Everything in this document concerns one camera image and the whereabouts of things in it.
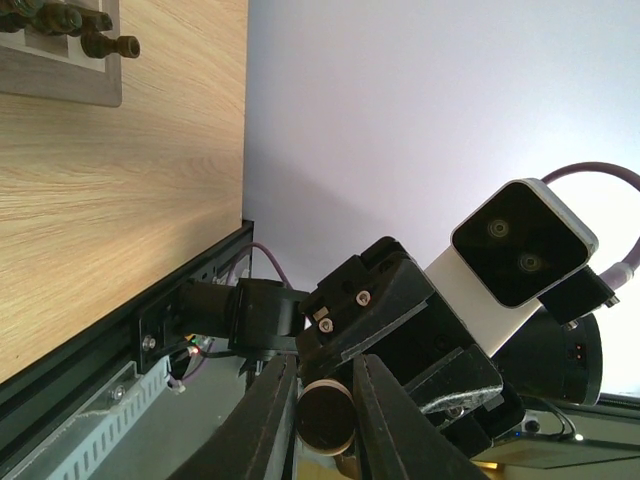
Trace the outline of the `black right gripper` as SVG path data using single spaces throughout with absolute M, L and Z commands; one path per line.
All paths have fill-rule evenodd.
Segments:
M 597 401 L 603 354 L 594 311 L 602 303 L 602 280 L 583 268 L 509 329 L 507 310 L 490 312 L 460 283 L 436 285 L 384 237 L 300 304 L 314 322 L 296 338 L 300 375 L 305 384 L 346 379 L 354 360 L 364 479 L 484 479 L 451 443 L 474 455 L 529 405 Z

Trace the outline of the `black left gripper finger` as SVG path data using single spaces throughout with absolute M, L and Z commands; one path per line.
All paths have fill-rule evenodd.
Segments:
M 294 479 L 296 358 L 273 358 L 225 422 L 170 477 Z

